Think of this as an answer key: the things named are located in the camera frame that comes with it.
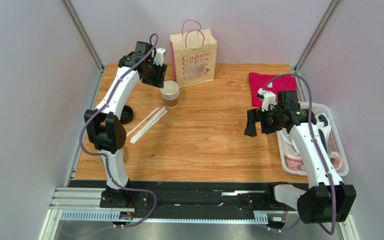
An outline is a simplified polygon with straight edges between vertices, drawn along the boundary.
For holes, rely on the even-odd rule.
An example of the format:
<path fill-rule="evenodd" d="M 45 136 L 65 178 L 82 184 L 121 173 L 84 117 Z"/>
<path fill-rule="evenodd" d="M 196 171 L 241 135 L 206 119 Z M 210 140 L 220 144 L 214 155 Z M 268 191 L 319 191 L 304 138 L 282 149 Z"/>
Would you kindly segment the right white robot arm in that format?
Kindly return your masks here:
<path fill-rule="evenodd" d="M 267 203 L 273 207 L 287 205 L 297 210 L 304 224 L 335 225 L 344 222 L 357 192 L 335 171 L 312 109 L 301 107 L 294 90 L 274 94 L 260 88 L 257 97 L 262 106 L 247 111 L 244 134 L 257 136 L 257 123 L 266 135 L 285 130 L 298 148 L 308 179 L 307 191 L 286 182 L 270 183 L 266 189 Z"/>

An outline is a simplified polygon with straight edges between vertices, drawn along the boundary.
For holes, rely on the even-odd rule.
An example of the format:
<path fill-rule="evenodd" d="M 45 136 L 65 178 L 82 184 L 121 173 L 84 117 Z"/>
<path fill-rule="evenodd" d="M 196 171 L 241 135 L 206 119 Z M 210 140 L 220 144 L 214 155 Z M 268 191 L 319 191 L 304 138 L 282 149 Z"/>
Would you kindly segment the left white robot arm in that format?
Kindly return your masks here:
<path fill-rule="evenodd" d="M 100 207 L 126 208 L 137 191 L 129 188 L 129 177 L 124 166 L 124 145 L 127 132 L 122 122 L 122 111 L 135 88 L 144 84 L 163 88 L 167 65 L 167 51 L 155 44 L 139 41 L 135 50 L 118 62 L 115 79 L 103 100 L 93 110 L 84 113 L 89 141 L 101 156 L 106 171 L 106 188 L 101 194 Z"/>

